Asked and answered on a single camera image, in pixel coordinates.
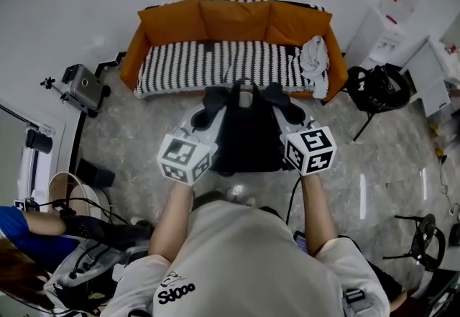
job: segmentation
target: black device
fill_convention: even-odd
[[[115,174],[84,159],[80,159],[75,173],[82,181],[93,188],[108,188],[114,183]]]
[[[451,233],[448,236],[449,245],[460,246],[460,224],[452,226]]]
[[[297,244],[297,247],[299,247],[305,253],[308,253],[307,252],[307,239],[305,238],[305,234],[303,232],[297,230],[294,233],[294,240],[295,240],[295,243]]]
[[[50,153],[52,149],[52,138],[33,129],[27,131],[26,147],[43,153]]]

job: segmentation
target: white t-shirt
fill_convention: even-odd
[[[343,290],[360,289],[359,316],[388,316],[377,276],[349,239],[316,258],[300,250],[278,217],[217,201],[190,215],[171,264],[158,255],[131,263],[102,316],[140,309],[154,317],[343,316]]]

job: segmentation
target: black and white striped cushion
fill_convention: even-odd
[[[252,3],[253,1],[267,1],[267,0],[229,0],[229,1],[239,1],[241,3]],[[315,10],[319,10],[320,12],[325,12],[326,11],[324,6],[319,6],[319,5],[315,5],[315,4],[298,3],[296,1],[285,1],[285,0],[276,0],[276,1],[281,1],[282,3],[288,3],[288,4],[300,6],[302,8],[315,9]]]
[[[230,42],[231,65],[224,80],[235,83],[247,78],[245,84],[256,83],[264,88],[278,82],[286,92],[312,91],[315,83],[301,73],[300,47],[268,44],[263,41]],[[328,76],[323,78],[328,85]]]
[[[134,93],[202,91],[231,85],[241,77],[261,88],[279,82],[286,92],[312,91],[314,82],[300,73],[300,48],[263,41],[177,42],[151,47],[139,70]],[[326,84],[327,73],[323,74]]]

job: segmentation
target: orange cushion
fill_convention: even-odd
[[[139,69],[150,50],[150,41],[147,39],[142,23],[137,28],[136,33],[129,44],[126,56],[121,64],[120,78],[131,91],[136,88]]]
[[[137,13],[152,46],[208,39],[200,0],[182,0]]]
[[[265,42],[302,46],[313,36],[324,36],[332,14],[272,1]]]
[[[270,12],[269,1],[240,3],[203,0],[203,19],[210,40],[262,41]]]

